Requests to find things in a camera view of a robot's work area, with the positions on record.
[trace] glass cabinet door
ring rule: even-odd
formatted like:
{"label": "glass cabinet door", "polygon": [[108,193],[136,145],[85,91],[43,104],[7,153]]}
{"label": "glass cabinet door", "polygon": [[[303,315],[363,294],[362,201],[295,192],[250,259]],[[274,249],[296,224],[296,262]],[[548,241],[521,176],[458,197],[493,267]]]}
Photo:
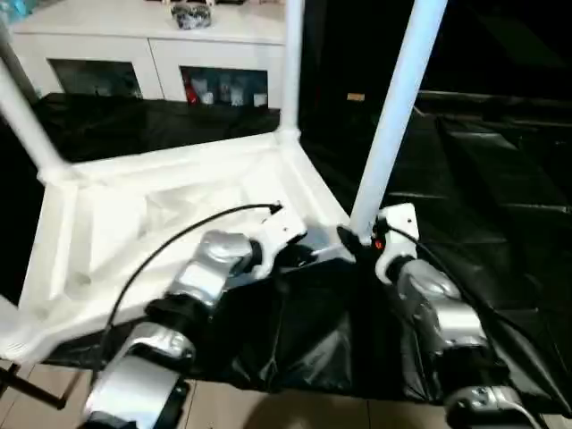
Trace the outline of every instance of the glass cabinet door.
{"label": "glass cabinet door", "polygon": [[48,59],[64,92],[142,98],[131,63]]}
{"label": "glass cabinet door", "polygon": [[268,107],[268,73],[181,66],[185,96],[191,104]]}

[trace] small container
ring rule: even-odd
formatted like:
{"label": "small container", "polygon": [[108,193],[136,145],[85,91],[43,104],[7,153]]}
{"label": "small container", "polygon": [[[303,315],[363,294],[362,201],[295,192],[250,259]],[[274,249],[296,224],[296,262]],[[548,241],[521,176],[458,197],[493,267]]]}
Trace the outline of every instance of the small container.
{"label": "small container", "polygon": [[212,92],[206,92],[200,98],[203,105],[213,105],[215,103],[215,95]]}
{"label": "small container", "polygon": [[268,105],[268,94],[255,94],[252,96],[252,101],[254,103],[254,107],[261,107],[263,105]]}
{"label": "small container", "polygon": [[231,105],[241,107],[244,105],[244,89],[240,85],[231,86]]}
{"label": "small container", "polygon": [[208,91],[208,80],[202,76],[190,78],[190,84],[193,86],[193,89],[195,89],[195,92],[199,98],[201,98]]}

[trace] cabinet door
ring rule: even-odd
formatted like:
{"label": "cabinet door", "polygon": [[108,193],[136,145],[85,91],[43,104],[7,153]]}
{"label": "cabinet door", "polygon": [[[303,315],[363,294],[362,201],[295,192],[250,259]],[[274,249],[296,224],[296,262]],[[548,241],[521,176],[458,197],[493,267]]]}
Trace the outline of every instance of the cabinet door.
{"label": "cabinet door", "polygon": [[41,97],[70,92],[164,98],[144,38],[15,34],[13,46]]}
{"label": "cabinet door", "polygon": [[282,46],[161,39],[150,44],[167,100],[281,106]]}

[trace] red object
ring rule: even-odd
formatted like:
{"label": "red object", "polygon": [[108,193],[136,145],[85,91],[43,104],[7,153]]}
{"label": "red object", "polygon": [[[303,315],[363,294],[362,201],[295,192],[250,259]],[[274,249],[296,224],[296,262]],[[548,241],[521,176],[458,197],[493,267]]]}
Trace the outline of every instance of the red object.
{"label": "red object", "polygon": [[192,85],[190,84],[185,84],[185,94],[187,96],[187,102],[190,105],[195,105],[196,103],[198,103],[198,96],[197,93],[195,92],[195,89],[193,89]]}

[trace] white tubular structure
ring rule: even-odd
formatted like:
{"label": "white tubular structure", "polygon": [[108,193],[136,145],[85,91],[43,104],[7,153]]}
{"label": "white tubular structure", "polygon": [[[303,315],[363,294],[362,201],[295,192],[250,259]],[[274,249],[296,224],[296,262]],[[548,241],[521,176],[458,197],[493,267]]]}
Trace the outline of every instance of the white tubular structure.
{"label": "white tubular structure", "polygon": [[18,311],[7,299],[0,296],[0,355],[9,357],[18,353],[23,340],[32,338],[39,331],[40,323]]}
{"label": "white tubular structure", "polygon": [[40,171],[43,169],[55,171],[65,167],[65,163],[55,151],[2,60],[0,60],[0,112],[10,123],[14,134]]}
{"label": "white tubular structure", "polygon": [[280,129],[298,130],[298,106],[300,92],[300,63],[302,58],[302,30],[304,0],[286,2],[286,43],[282,65],[282,109]]}
{"label": "white tubular structure", "polygon": [[362,241],[371,235],[446,6],[447,0],[413,4],[349,221]]}

